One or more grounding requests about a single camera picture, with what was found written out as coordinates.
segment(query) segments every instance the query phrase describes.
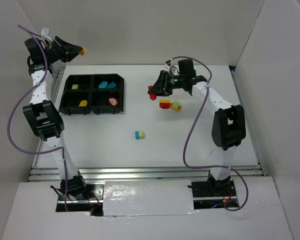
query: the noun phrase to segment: red object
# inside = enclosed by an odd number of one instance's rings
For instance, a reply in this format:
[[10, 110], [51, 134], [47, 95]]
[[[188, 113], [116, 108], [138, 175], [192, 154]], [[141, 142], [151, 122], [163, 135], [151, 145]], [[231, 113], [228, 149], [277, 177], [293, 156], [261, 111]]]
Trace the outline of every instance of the red object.
[[90, 196], [89, 196], [88, 192], [86, 194], [88, 195], [88, 199], [87, 199], [88, 200], [88, 207], [89, 207], [89, 210], [91, 211], [91, 206], [90, 206], [90, 203], [89, 203]]
[[159, 107], [161, 109], [169, 109], [170, 108], [170, 102], [160, 102]]
[[112, 106], [117, 106], [119, 104], [118, 102], [118, 99], [116, 99], [115, 97], [110, 97], [109, 98], [109, 103], [112, 105]]
[[228, 191], [228, 192], [230, 193], [229, 199], [231, 199], [231, 197], [232, 197], [232, 192], [231, 192], [228, 188], [226, 188], [225, 190]]
[[155, 93], [150, 93], [149, 94], [149, 97], [152, 101], [156, 100], [157, 99], [157, 95]]

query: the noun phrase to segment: red wire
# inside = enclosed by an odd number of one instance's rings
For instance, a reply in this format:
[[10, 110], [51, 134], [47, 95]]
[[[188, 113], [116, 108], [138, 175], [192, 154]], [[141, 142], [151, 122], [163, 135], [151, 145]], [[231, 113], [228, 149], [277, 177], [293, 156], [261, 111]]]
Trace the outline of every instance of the red wire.
[[99, 199], [97, 198], [97, 196], [94, 195], [94, 197], [95, 197], [96, 201], [98, 202], [98, 205], [101, 206], [101, 204], [100, 204]]
[[229, 197], [229, 198], [231, 199], [231, 197], [232, 197], [232, 192], [231, 192], [228, 188], [226, 188], [225, 190], [228, 191], [228, 192], [230, 193], [230, 197]]
[[88, 207], [89, 207], [89, 210], [91, 211], [91, 206], [90, 206], [90, 203], [89, 203], [89, 199], [90, 199], [89, 192], [86, 192], [86, 194], [88, 195]]

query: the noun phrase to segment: small cube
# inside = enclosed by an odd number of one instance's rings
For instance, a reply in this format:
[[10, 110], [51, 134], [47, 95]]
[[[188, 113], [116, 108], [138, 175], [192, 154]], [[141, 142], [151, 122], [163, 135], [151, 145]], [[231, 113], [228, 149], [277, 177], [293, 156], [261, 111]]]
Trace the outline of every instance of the small cube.
[[143, 131], [135, 131], [135, 139], [144, 139], [145, 138], [145, 133]]
[[181, 106], [180, 106], [180, 102], [178, 102], [178, 101], [175, 101], [174, 103], [171, 103], [170, 104], [170, 108], [172, 109], [172, 110], [175, 110], [175, 111], [177, 111], [177, 112], [180, 112], [180, 110], [181, 110]]
[[170, 100], [160, 100], [159, 107], [162, 109], [170, 108], [171, 101]]

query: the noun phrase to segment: yellow block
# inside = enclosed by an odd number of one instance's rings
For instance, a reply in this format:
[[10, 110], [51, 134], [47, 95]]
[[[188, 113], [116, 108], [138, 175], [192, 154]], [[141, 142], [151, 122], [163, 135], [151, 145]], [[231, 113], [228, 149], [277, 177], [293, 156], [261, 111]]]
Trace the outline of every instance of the yellow block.
[[160, 100], [160, 103], [169, 104], [169, 103], [171, 103], [171, 101], [170, 100]]
[[86, 49], [84, 46], [82, 46], [82, 50], [79, 51], [79, 54], [80, 54], [81, 56], [83, 56], [83, 55], [85, 55], [86, 52], [87, 52], [87, 49]]
[[145, 133], [143, 131], [139, 131], [139, 138], [143, 139], [145, 137]]
[[88, 101], [87, 100], [82, 100], [79, 104], [79, 107], [86, 107], [88, 105]]

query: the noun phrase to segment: toy block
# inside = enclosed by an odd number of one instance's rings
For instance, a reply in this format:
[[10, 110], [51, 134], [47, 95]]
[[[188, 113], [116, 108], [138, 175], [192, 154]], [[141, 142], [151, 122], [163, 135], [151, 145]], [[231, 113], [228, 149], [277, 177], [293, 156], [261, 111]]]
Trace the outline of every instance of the toy block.
[[145, 138], [145, 133], [143, 131], [135, 131], [135, 139], [144, 139]]
[[114, 89], [117, 86], [117, 84], [115, 84], [114, 82], [108, 84], [105, 88], [106, 89]]
[[160, 100], [159, 107], [162, 109], [170, 108], [171, 101], [170, 100]]
[[171, 103], [171, 104], [170, 104], [170, 108], [171, 108], [172, 110], [175, 110], [175, 111], [177, 111], [177, 112], [180, 112], [182, 106], [180, 106], [180, 102], [175, 101], [174, 103]]
[[82, 100], [79, 104], [79, 107], [86, 107], [88, 104], [88, 101], [87, 100]]

